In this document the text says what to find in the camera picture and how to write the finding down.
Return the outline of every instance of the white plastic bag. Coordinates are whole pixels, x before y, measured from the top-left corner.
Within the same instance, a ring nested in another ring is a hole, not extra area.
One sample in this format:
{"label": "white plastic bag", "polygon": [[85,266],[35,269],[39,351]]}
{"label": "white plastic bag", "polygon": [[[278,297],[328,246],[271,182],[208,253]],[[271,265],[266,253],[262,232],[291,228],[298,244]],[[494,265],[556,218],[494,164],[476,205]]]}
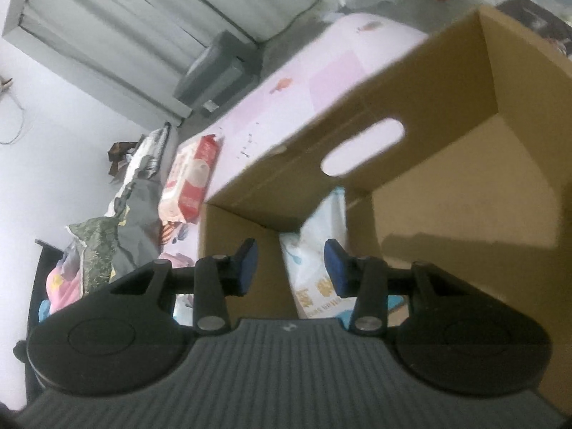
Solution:
{"label": "white plastic bag", "polygon": [[355,298],[336,295],[324,265],[324,244],[335,238],[346,248],[345,191],[337,187],[308,218],[300,234],[280,234],[282,255],[298,315],[304,319],[349,316]]}
{"label": "white plastic bag", "polygon": [[193,296],[177,295],[173,309],[173,319],[182,326],[193,326]]}

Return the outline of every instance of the gray ribbed platform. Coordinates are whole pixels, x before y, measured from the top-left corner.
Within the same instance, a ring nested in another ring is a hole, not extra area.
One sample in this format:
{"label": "gray ribbed platform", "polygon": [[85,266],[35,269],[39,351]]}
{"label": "gray ribbed platform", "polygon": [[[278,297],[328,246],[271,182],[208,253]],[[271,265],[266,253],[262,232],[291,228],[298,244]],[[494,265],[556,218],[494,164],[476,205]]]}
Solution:
{"label": "gray ribbed platform", "polygon": [[88,399],[45,392],[24,428],[553,429],[564,418],[533,392],[478,400],[427,387],[384,343],[337,320],[243,320],[196,343],[142,391]]}

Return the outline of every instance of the white wall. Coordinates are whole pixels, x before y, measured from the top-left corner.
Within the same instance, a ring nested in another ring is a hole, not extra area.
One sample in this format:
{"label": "white wall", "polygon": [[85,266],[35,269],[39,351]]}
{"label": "white wall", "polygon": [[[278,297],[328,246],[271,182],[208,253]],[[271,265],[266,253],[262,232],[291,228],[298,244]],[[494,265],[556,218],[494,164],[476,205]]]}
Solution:
{"label": "white wall", "polygon": [[[6,0],[0,0],[0,7]],[[14,78],[26,108],[25,133],[0,145],[0,401],[25,404],[24,365],[12,354],[25,338],[40,238],[60,248],[65,226],[104,214],[113,198],[107,151],[145,130],[59,78],[4,40],[0,75]],[[0,102],[0,141],[13,137],[20,112]]]}

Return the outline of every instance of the red snack package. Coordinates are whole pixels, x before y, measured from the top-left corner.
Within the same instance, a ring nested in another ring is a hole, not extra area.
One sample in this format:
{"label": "red snack package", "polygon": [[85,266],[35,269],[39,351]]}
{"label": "red snack package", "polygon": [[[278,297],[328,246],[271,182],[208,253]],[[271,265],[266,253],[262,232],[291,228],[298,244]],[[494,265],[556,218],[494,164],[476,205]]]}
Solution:
{"label": "red snack package", "polygon": [[214,135],[205,135],[179,150],[159,202],[163,222],[196,219],[219,148]]}

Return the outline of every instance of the cardboard box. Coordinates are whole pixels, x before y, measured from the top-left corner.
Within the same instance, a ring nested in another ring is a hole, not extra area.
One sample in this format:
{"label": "cardboard box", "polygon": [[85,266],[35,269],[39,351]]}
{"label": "cardboard box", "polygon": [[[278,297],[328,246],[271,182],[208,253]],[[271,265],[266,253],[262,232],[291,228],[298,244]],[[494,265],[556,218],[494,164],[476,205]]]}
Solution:
{"label": "cardboard box", "polygon": [[[396,118],[404,138],[342,178],[320,169],[336,146]],[[355,255],[427,260],[549,332],[540,390],[572,411],[572,63],[484,6],[353,90],[202,209],[202,255],[254,237],[251,291],[231,317],[296,317],[278,233],[347,189]]]}

